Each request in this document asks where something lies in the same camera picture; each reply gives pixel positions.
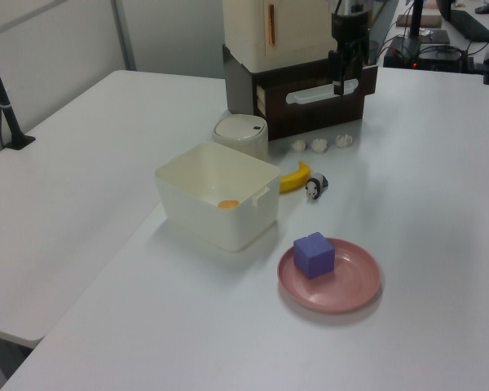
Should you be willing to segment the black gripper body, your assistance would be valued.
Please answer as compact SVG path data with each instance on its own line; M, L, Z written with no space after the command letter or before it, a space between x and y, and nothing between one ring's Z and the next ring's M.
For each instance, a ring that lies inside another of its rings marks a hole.
M359 61L366 64L369 57L369 14L332 14L332 36L337 42L333 55L343 64Z

